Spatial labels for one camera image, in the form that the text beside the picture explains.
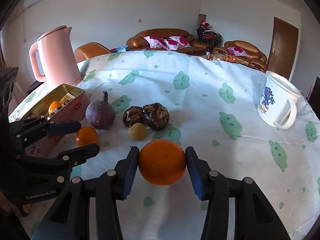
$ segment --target kettle handle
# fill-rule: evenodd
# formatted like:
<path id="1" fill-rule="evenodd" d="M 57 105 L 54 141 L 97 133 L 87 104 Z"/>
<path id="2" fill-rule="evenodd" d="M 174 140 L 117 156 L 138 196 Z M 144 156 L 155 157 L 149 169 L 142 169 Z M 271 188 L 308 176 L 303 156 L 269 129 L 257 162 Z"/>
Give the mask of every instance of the kettle handle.
<path id="1" fill-rule="evenodd" d="M 39 71 L 39 66 L 38 66 L 38 62 L 36 59 L 37 50 L 38 50 L 38 42 L 36 41 L 34 44 L 31 45 L 30 50 L 29 50 L 29 57 L 30 57 L 30 61 L 31 61 L 33 74 L 35 75 L 36 80 L 38 80 L 39 82 L 46 82 L 47 80 L 46 80 L 45 76 L 41 75 L 40 71 Z"/>
<path id="2" fill-rule="evenodd" d="M 293 125 L 294 120 L 296 120 L 296 116 L 297 116 L 296 103 L 291 98 L 288 99 L 288 102 L 290 104 L 291 111 L 290 111 L 290 115 L 289 115 L 287 122 L 285 124 L 280 124 L 279 122 L 274 122 L 274 124 L 280 129 L 290 128 Z"/>

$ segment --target pink floral pillow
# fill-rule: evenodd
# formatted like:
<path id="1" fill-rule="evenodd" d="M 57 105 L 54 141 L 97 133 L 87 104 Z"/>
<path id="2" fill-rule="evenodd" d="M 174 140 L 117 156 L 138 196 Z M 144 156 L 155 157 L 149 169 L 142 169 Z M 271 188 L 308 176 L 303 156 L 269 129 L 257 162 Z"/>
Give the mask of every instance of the pink floral pillow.
<path id="1" fill-rule="evenodd" d="M 150 44 L 150 48 L 163 48 L 163 49 L 167 49 L 167 45 L 164 43 L 163 39 L 161 38 L 157 38 L 154 36 L 147 36 L 144 37 L 145 40 L 147 40 L 147 42 L 149 42 Z"/>
<path id="2" fill-rule="evenodd" d="M 169 37 L 169 39 L 172 39 L 174 41 L 176 41 L 177 43 L 181 44 L 183 48 L 188 48 L 188 47 L 192 47 L 189 42 L 186 40 L 185 37 L 182 36 L 172 36 Z"/>
<path id="3" fill-rule="evenodd" d="M 177 50 L 177 49 L 183 48 L 180 43 L 178 43 L 177 41 L 174 41 L 172 39 L 164 39 L 163 41 L 167 45 L 167 50 Z"/>
<path id="4" fill-rule="evenodd" d="M 230 55 L 249 57 L 248 54 L 240 47 L 228 48 Z"/>

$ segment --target small orange fruit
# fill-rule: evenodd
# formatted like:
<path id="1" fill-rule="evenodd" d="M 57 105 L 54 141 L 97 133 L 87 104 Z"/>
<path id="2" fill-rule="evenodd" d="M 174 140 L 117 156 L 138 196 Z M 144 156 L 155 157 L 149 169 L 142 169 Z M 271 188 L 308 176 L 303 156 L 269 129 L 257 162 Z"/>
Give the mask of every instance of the small orange fruit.
<path id="1" fill-rule="evenodd" d="M 91 126 L 85 126 L 78 130 L 76 134 L 76 144 L 81 147 L 87 144 L 98 144 L 98 134 Z"/>
<path id="2" fill-rule="evenodd" d="M 186 170 L 186 156 L 179 145 L 159 139 L 147 143 L 141 149 L 138 165 L 146 181 L 165 186 L 183 176 Z"/>
<path id="3" fill-rule="evenodd" d="M 59 101 L 52 102 L 51 105 L 49 106 L 48 113 L 51 114 L 53 110 L 59 106 L 62 107 L 62 104 Z"/>

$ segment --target pink tin box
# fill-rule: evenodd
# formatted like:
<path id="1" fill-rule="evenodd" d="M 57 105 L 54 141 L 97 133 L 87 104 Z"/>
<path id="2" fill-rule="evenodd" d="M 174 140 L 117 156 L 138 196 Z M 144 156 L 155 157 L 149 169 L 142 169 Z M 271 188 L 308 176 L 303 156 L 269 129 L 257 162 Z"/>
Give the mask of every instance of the pink tin box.
<path id="1" fill-rule="evenodd" d="M 60 101 L 67 93 L 73 95 L 75 98 L 70 100 L 63 106 L 54 116 L 50 118 L 50 121 L 56 123 L 81 121 L 85 117 L 85 111 L 90 104 L 89 97 L 85 90 L 80 87 L 76 87 L 69 84 L 61 84 L 44 98 L 42 98 L 34 107 L 32 107 L 23 117 L 22 120 L 29 117 L 44 115 L 48 117 L 48 109 L 52 102 Z M 29 156 L 46 157 L 50 151 L 58 144 L 64 137 L 62 136 L 47 136 L 34 144 L 26 148 L 26 154 Z"/>

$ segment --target white mug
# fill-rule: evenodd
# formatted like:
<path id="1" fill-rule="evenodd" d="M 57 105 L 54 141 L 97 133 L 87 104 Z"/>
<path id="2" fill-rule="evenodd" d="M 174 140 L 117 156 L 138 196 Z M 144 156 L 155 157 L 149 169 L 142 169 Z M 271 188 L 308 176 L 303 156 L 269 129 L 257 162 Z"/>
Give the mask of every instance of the white mug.
<path id="1" fill-rule="evenodd" d="M 271 71 L 267 71 L 266 75 L 267 82 L 258 105 L 258 114 L 268 125 L 288 129 L 297 116 L 296 103 L 301 97 L 300 91 L 283 76 Z"/>

